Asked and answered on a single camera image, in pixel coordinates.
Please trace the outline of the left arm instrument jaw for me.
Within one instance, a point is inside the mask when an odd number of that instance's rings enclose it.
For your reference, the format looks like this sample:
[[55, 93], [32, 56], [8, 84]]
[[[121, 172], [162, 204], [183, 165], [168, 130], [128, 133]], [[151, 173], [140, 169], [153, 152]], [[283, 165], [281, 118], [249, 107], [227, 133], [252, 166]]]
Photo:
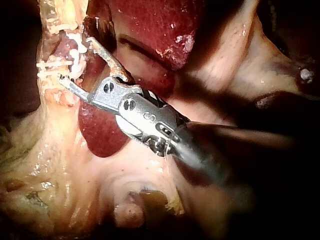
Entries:
[[83, 22], [83, 33], [94, 37], [105, 49], [113, 53], [117, 48], [116, 35], [112, 22], [99, 17], [86, 17]]

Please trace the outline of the right arm instrument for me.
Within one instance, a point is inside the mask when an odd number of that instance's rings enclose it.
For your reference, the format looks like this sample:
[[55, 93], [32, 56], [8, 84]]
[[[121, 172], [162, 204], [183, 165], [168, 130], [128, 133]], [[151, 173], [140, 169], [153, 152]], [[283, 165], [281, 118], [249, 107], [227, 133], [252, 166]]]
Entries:
[[189, 119], [140, 85], [129, 85], [120, 76], [101, 80], [88, 95], [89, 103], [116, 116], [119, 128], [131, 139], [164, 156], [176, 128]]

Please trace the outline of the right arm instrument jaw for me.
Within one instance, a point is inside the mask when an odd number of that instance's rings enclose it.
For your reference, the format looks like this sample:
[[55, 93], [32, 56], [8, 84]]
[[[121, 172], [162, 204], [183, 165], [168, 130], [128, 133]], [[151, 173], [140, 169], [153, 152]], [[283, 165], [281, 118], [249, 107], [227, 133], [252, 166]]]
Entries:
[[57, 79], [62, 86], [64, 86], [67, 90], [79, 97], [84, 102], [92, 102], [93, 94], [85, 91], [80, 86], [78, 86], [75, 81], [68, 75], [62, 75], [59, 73]]
[[85, 42], [89, 44], [89, 49], [100, 56], [108, 65], [111, 77], [119, 77], [124, 83], [133, 83], [131, 74], [124, 68], [124, 66], [107, 50], [105, 49], [94, 37], [88, 37]]

